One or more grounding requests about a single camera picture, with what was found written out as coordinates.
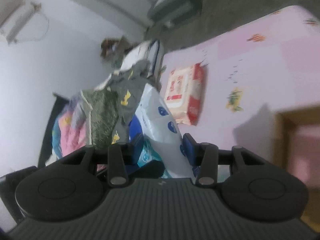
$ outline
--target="gray cloth with yellow print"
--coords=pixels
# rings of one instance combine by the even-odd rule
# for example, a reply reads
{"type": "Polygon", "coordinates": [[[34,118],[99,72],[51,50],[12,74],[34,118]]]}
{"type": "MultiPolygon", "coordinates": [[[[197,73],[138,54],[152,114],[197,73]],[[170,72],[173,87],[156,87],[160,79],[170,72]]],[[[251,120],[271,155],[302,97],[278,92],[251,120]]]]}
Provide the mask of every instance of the gray cloth with yellow print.
{"type": "Polygon", "coordinates": [[[81,91],[87,117],[87,144],[105,152],[109,145],[129,141],[129,123],[138,107],[147,79],[149,61],[137,62],[127,72],[113,73],[103,90],[81,91]]]}

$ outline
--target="blue circle logo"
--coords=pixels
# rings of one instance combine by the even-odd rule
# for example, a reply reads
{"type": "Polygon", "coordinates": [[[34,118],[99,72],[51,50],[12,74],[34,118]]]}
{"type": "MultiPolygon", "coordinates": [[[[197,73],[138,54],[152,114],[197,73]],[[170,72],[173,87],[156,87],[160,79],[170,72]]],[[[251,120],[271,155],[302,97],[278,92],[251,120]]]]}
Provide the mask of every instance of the blue circle logo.
{"type": "Polygon", "coordinates": [[[181,151],[181,153],[183,154],[183,156],[186,156],[186,153],[184,152],[184,149],[183,149],[183,145],[182,145],[182,144],[180,145],[180,151],[181,151]]]}
{"type": "Polygon", "coordinates": [[[173,122],[168,122],[168,128],[171,132],[173,133],[177,133],[177,129],[174,127],[174,123],[173,122]]]}
{"type": "Polygon", "coordinates": [[[165,110],[162,106],[158,107],[159,114],[162,116],[168,115],[167,110],[165,110]]]}

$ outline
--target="red and white package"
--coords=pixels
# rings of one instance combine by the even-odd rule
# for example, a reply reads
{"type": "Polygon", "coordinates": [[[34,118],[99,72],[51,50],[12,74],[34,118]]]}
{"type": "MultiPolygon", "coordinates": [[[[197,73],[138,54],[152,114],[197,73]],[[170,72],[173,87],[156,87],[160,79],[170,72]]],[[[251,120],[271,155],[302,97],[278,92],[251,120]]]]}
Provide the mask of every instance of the red and white package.
{"type": "Polygon", "coordinates": [[[170,72],[164,101],[177,123],[196,125],[203,80],[204,69],[200,63],[170,72]]]}

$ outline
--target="green fabric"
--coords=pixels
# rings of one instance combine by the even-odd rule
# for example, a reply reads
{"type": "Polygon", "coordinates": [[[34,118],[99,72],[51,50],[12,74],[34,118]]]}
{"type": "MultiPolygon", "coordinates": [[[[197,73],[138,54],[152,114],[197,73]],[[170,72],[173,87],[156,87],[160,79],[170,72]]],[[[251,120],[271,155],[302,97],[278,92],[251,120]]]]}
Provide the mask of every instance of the green fabric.
{"type": "Polygon", "coordinates": [[[112,131],[119,118],[117,93],[103,90],[81,91],[84,112],[87,117],[87,144],[98,151],[106,151],[112,141],[112,131]]]}

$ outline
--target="blue and white package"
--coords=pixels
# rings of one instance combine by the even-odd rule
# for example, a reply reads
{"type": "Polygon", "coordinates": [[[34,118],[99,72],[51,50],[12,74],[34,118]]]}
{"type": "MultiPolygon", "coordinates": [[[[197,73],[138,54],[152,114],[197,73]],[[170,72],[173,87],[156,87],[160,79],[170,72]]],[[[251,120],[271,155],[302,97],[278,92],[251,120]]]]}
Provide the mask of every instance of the blue and white package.
{"type": "Polygon", "coordinates": [[[138,165],[150,161],[148,158],[151,155],[152,159],[164,163],[167,172],[165,177],[191,178],[194,181],[192,166],[183,155],[182,136],[175,119],[159,92],[149,84],[145,85],[135,115],[145,139],[138,165]]]}

